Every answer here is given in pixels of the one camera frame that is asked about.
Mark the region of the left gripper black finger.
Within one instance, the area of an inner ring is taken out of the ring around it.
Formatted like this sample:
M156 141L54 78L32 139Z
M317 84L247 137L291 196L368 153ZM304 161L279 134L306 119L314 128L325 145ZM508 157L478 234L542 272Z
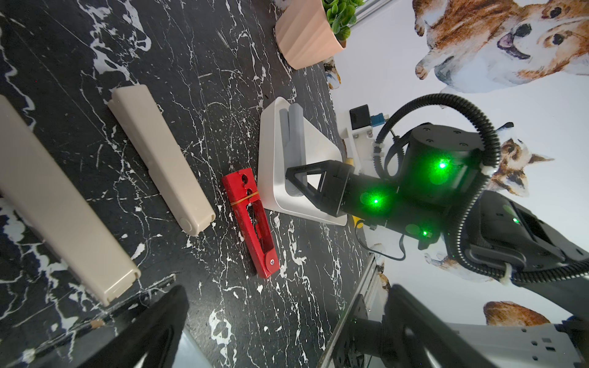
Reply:
M81 364L82 367L171 367L190 307L182 285L171 288L122 334Z

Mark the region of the grey plier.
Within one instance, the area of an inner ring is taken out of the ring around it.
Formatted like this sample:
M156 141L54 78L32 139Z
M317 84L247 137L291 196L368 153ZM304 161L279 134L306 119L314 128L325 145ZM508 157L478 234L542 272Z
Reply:
M307 163L304 112L300 104L291 104L288 109L281 109L279 115L283 162L287 171Z

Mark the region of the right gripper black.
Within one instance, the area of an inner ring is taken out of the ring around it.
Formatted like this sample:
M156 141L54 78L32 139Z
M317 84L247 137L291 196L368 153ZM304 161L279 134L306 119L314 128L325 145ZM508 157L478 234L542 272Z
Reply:
M475 180L483 141L476 132L422 124L392 148L403 159L391 178L355 174L335 160L288 168L285 177L324 213L353 215L433 244Z

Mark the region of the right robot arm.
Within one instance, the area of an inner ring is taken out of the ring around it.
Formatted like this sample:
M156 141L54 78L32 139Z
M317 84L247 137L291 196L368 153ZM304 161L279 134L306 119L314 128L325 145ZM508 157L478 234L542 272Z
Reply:
M375 177L325 160L285 176L317 209L358 216L419 242L443 239L448 256L488 278L507 278L553 301L580 290L588 256L550 225L486 189L486 159L500 158L498 135L422 124L378 157ZM401 286L391 288L382 321L354 319L336 343L334 364L378 357L390 367L489 367L488 360Z

